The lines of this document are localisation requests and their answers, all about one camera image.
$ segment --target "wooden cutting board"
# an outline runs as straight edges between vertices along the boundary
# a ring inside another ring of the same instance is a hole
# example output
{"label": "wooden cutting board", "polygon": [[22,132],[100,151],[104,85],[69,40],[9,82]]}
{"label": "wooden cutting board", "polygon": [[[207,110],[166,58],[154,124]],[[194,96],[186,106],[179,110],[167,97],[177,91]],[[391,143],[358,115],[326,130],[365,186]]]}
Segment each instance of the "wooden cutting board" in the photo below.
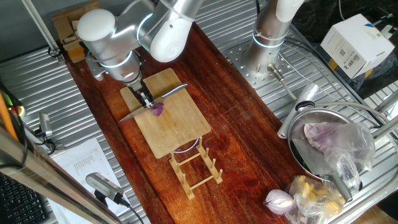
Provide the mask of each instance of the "wooden cutting board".
{"label": "wooden cutting board", "polygon": [[[171,68],[144,79],[144,82],[154,99],[182,84]],[[130,111],[141,107],[128,87],[121,89],[120,94]],[[211,131],[186,89],[167,97],[163,104],[165,107],[159,117],[147,110],[134,118],[156,159]]]}

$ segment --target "plastic bag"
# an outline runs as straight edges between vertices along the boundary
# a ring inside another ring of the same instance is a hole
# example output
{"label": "plastic bag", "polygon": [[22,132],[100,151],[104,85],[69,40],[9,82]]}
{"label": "plastic bag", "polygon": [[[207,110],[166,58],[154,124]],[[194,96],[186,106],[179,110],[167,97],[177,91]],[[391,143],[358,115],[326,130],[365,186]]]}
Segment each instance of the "plastic bag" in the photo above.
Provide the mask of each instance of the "plastic bag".
{"label": "plastic bag", "polygon": [[[370,130],[363,123],[314,123],[304,126],[309,143],[321,151],[327,163],[344,181],[352,194],[359,192],[359,172],[372,170],[376,151]],[[322,181],[325,187],[339,195],[335,185]]]}
{"label": "plastic bag", "polygon": [[372,134],[365,124],[327,122],[306,124],[304,133],[309,143],[322,153],[330,148],[336,148],[336,152],[347,151],[358,171],[372,170],[376,147]]}
{"label": "plastic bag", "polygon": [[331,194],[320,182],[304,175],[297,176],[289,190],[297,208],[285,214],[292,224],[324,224],[338,215],[345,203]]}

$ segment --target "dark wooden board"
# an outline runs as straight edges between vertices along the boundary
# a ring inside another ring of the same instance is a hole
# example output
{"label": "dark wooden board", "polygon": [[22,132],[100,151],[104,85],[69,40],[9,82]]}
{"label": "dark wooden board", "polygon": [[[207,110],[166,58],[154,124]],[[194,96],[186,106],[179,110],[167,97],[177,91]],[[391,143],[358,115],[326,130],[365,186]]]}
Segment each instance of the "dark wooden board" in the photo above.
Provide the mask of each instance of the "dark wooden board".
{"label": "dark wooden board", "polygon": [[[284,190],[294,176],[303,174],[287,142],[278,138],[279,120],[262,102],[242,75],[233,68],[195,24],[181,56],[159,63],[144,50],[143,77],[172,68],[211,126],[203,137],[223,180],[213,180],[193,190],[188,200],[168,160],[156,159],[136,122],[118,125],[128,114],[120,89],[123,84],[105,75],[102,82],[91,76],[85,62],[68,68],[126,173],[152,223],[287,223],[262,202],[272,189]],[[177,155],[177,161],[194,150]],[[190,185],[210,175],[203,161],[182,166]]]}

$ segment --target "purple onion piece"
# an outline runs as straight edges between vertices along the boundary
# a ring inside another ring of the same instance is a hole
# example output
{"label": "purple onion piece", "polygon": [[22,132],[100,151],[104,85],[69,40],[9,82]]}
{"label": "purple onion piece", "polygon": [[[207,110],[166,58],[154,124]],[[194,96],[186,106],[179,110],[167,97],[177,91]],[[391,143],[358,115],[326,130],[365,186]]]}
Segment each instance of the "purple onion piece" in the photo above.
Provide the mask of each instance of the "purple onion piece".
{"label": "purple onion piece", "polygon": [[293,198],[283,190],[271,190],[264,205],[277,215],[283,215],[295,207]]}
{"label": "purple onion piece", "polygon": [[150,110],[155,116],[160,116],[164,109],[164,104],[163,103],[156,103],[153,106],[151,106]]}

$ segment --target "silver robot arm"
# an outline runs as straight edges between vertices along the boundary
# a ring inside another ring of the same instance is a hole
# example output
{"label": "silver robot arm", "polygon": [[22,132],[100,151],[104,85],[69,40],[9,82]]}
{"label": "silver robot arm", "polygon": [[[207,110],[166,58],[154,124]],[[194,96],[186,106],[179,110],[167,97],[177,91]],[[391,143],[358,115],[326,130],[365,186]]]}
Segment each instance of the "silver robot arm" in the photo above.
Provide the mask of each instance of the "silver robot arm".
{"label": "silver robot arm", "polygon": [[[143,46],[159,62],[176,59],[203,1],[160,0],[155,7],[150,0],[135,0],[118,17],[95,9],[79,20],[77,32],[106,73],[128,86],[143,107],[151,107],[135,49]],[[103,79],[102,74],[95,78]]]}
{"label": "silver robot arm", "polygon": [[269,69],[278,68],[279,51],[292,23],[292,19],[304,0],[267,0],[259,13],[252,41],[242,55],[244,66],[251,75],[264,76]]}

